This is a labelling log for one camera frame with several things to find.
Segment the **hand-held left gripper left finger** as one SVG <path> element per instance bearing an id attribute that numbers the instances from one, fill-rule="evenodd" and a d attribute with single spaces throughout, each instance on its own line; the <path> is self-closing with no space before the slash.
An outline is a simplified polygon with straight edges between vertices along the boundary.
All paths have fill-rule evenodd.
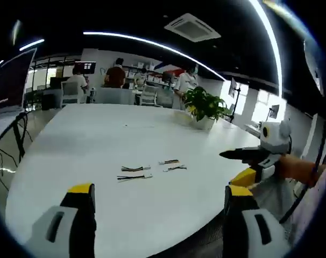
<path id="1" fill-rule="evenodd" d="M 73 186 L 32 225 L 26 249 L 33 257 L 94 257 L 95 212 L 95 185 Z"/>

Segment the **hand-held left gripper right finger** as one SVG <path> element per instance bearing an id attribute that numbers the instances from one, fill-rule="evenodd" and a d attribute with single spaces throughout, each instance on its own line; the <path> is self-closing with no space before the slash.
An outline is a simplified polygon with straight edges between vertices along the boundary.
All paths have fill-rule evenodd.
<path id="1" fill-rule="evenodd" d="M 223 257 L 284 257 L 290 251 L 284 228 L 249 189 L 227 185 L 223 211 Z"/>

